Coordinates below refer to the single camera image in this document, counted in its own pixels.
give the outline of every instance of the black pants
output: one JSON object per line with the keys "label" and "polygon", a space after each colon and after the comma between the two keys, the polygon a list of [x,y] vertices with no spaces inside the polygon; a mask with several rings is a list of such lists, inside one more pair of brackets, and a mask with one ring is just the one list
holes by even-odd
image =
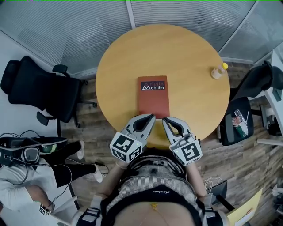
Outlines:
{"label": "black pants", "polygon": [[52,166],[54,171],[55,180],[58,187],[67,185],[71,181],[72,172],[72,181],[77,178],[82,177],[83,175],[89,173],[95,173],[95,165],[80,165],[80,164],[65,164],[65,159],[70,155],[77,153],[80,150],[80,142],[74,142],[67,144],[64,148],[57,150],[51,154],[42,155],[42,158],[45,159],[49,165]]}

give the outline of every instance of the cable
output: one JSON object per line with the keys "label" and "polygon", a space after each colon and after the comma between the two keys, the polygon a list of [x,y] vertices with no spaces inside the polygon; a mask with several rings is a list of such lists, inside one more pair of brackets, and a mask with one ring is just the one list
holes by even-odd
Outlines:
{"label": "cable", "polygon": [[18,134],[16,134],[16,133],[13,133],[13,132],[2,133],[2,134],[0,135],[0,137],[2,137],[3,135],[9,134],[9,135],[11,135],[11,136],[13,136],[13,137],[20,138],[20,137],[22,137],[26,132],[34,132],[36,135],[38,135],[39,137],[41,137],[36,131],[31,130],[31,129],[26,130],[25,132],[22,132],[20,135],[18,135]]}
{"label": "cable", "polygon": [[22,185],[22,184],[27,180],[27,174],[28,174],[28,170],[27,170],[27,172],[26,172],[26,176],[25,176],[24,180],[23,180],[21,183],[19,183],[19,184],[14,184],[14,183],[12,183],[12,182],[10,182],[10,181],[8,181],[8,180],[5,180],[5,181],[11,183],[11,184],[14,185],[14,186]]}
{"label": "cable", "polygon": [[105,166],[105,167],[107,168],[108,172],[107,172],[107,173],[101,173],[101,174],[103,174],[103,175],[107,175],[107,174],[109,174],[110,170],[109,170],[109,168],[108,168],[108,166],[107,166],[107,165],[102,164],[102,163],[99,163],[99,162],[95,162],[94,164],[96,164],[96,165],[98,165],[98,166]]}
{"label": "cable", "polygon": [[70,184],[71,184],[71,182],[72,182],[72,180],[73,180],[73,175],[72,175],[71,169],[70,169],[68,166],[64,165],[64,164],[58,164],[58,165],[52,165],[52,166],[50,166],[50,165],[48,165],[48,164],[26,164],[24,161],[22,161],[22,160],[20,160],[20,159],[18,159],[18,158],[14,158],[14,157],[11,157],[11,156],[7,156],[7,158],[11,158],[11,159],[14,159],[14,160],[23,162],[24,164],[19,164],[19,163],[16,163],[16,164],[18,164],[18,165],[20,165],[20,166],[25,166],[25,167],[26,167],[26,170],[27,170],[26,176],[25,176],[24,180],[23,180],[20,184],[14,184],[14,183],[12,183],[12,182],[10,182],[10,181],[8,181],[8,180],[5,180],[5,181],[7,181],[7,182],[13,184],[14,186],[22,185],[22,184],[26,181],[27,176],[28,176],[28,169],[27,169],[28,166],[47,166],[47,167],[52,167],[52,166],[65,166],[65,167],[67,167],[67,168],[69,169],[70,174],[71,174],[71,180],[70,180],[70,182],[68,183],[68,185],[66,186],[66,188],[64,189],[64,191],[63,191],[60,195],[56,196],[56,197],[53,199],[53,201],[50,203],[49,206],[51,206],[51,205],[54,203],[54,201],[55,201],[56,199],[58,199],[61,195],[63,195],[63,194],[65,193],[65,191],[66,191],[67,188],[70,186]]}
{"label": "cable", "polygon": [[267,172],[268,172],[268,169],[269,169],[270,156],[271,156],[271,151],[270,151],[269,156],[268,156],[267,169],[266,169],[266,171],[265,171],[265,176],[264,176],[264,182],[263,182],[263,185],[262,185],[262,189],[264,189],[265,178],[266,178],[266,175],[267,175]]}
{"label": "cable", "polygon": [[[206,190],[210,189],[209,194],[211,193],[212,188],[219,184],[219,179],[221,180],[221,183],[223,183],[223,180],[221,179],[221,177],[210,177],[210,178],[203,181],[205,189]],[[217,184],[213,186],[212,180],[217,180]]]}
{"label": "cable", "polygon": [[68,185],[66,186],[66,188],[64,189],[64,191],[63,191],[60,195],[56,196],[56,197],[53,199],[53,201],[50,203],[49,206],[53,205],[53,203],[55,202],[55,200],[58,199],[61,195],[63,195],[63,194],[65,193],[65,191],[66,191],[67,188],[70,186],[70,184],[71,184],[71,182],[72,182],[72,180],[73,180],[72,171],[70,170],[70,168],[69,168],[68,166],[66,166],[66,167],[67,167],[67,168],[69,169],[69,171],[70,171],[71,180],[70,180],[70,182],[68,183]]}
{"label": "cable", "polygon": [[71,159],[71,158],[66,158],[66,159],[67,159],[67,160],[71,160],[71,161],[76,162],[76,163],[81,164],[81,165],[86,165],[86,164],[84,164],[84,163],[78,162],[78,161],[73,160],[73,159]]}

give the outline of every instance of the red book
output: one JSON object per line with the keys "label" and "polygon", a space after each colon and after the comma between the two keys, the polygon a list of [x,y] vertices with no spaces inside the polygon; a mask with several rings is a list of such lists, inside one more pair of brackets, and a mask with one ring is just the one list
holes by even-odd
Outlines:
{"label": "red book", "polygon": [[167,76],[138,78],[138,112],[156,118],[170,116]]}

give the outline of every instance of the bottle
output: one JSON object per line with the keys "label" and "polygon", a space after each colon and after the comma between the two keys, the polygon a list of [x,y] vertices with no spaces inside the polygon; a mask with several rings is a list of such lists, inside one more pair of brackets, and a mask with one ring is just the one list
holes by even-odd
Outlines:
{"label": "bottle", "polygon": [[219,79],[222,75],[227,73],[228,64],[223,63],[211,71],[211,76],[214,79]]}

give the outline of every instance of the table top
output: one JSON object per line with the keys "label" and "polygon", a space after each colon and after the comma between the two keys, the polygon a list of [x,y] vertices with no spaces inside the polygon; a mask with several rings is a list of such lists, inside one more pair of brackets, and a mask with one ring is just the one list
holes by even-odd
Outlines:
{"label": "table top", "polygon": [[[186,121],[197,139],[204,139],[219,125],[229,102],[228,75],[218,80],[210,75],[221,63],[207,41],[185,28],[165,24],[136,28],[113,42],[99,63],[99,106],[120,131],[138,115],[138,77],[166,75],[170,116]],[[147,146],[168,148],[161,121],[156,121]]]}

